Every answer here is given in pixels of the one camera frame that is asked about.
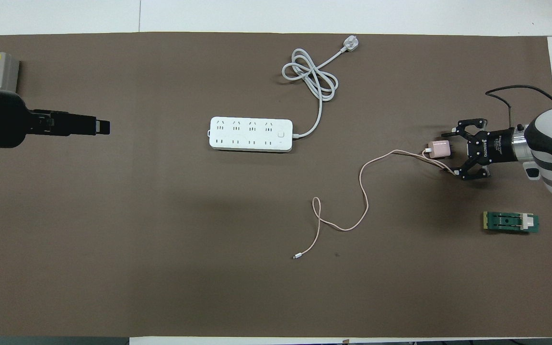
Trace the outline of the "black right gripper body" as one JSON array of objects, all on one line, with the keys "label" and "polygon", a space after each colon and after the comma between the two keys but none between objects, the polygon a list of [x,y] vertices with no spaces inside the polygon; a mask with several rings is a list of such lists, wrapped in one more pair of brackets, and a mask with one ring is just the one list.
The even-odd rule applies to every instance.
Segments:
[{"label": "black right gripper body", "polygon": [[491,132],[478,131],[467,140],[467,157],[480,166],[515,162],[513,135],[513,127]]}]

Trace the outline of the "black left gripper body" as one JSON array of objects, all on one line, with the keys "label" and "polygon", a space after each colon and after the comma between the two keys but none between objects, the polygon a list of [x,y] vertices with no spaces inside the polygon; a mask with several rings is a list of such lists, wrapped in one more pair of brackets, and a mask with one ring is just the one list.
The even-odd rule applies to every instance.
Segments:
[{"label": "black left gripper body", "polygon": [[0,147],[17,147],[27,135],[70,136],[55,115],[62,112],[30,110],[14,92],[0,91]]}]

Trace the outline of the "pink charger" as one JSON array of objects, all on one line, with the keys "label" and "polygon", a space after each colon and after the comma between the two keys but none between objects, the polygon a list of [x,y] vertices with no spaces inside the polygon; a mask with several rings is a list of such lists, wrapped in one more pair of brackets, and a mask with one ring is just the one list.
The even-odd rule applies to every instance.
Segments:
[{"label": "pink charger", "polygon": [[444,159],[452,154],[451,144],[449,140],[433,140],[428,143],[426,152],[430,159]]}]

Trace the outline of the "white power strip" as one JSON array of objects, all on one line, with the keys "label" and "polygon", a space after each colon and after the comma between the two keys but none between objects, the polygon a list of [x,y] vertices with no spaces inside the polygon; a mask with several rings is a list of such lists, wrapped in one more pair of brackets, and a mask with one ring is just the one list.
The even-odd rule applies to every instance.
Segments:
[{"label": "white power strip", "polygon": [[288,119],[215,116],[207,131],[215,150],[286,153],[293,147],[293,122]]}]

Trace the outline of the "brown table mat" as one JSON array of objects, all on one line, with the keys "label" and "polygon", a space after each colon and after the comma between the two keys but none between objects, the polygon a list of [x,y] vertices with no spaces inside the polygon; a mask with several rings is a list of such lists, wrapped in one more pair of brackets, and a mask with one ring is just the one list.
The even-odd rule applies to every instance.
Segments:
[{"label": "brown table mat", "polygon": [[[552,92],[545,37],[361,35],[289,153],[217,151],[213,116],[315,122],[282,66],[344,34],[0,36],[29,108],[108,136],[0,149],[0,336],[552,337],[552,194],[518,163],[461,181],[412,157],[458,120],[508,125],[485,91]],[[537,233],[483,228],[532,213]]]}]

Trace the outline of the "grey on-off switch box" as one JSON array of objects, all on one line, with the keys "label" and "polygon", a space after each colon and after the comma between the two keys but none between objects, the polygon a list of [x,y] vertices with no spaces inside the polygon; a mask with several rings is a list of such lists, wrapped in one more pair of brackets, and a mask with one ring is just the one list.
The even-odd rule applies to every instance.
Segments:
[{"label": "grey on-off switch box", "polygon": [[20,62],[9,53],[0,52],[0,89],[17,92]]}]

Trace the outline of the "green knife switch block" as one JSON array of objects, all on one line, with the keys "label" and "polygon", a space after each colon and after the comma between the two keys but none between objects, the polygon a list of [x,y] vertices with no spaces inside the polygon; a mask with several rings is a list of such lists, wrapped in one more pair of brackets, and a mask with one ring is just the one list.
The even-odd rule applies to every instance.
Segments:
[{"label": "green knife switch block", "polygon": [[539,218],[532,213],[484,211],[483,228],[504,233],[537,233]]}]

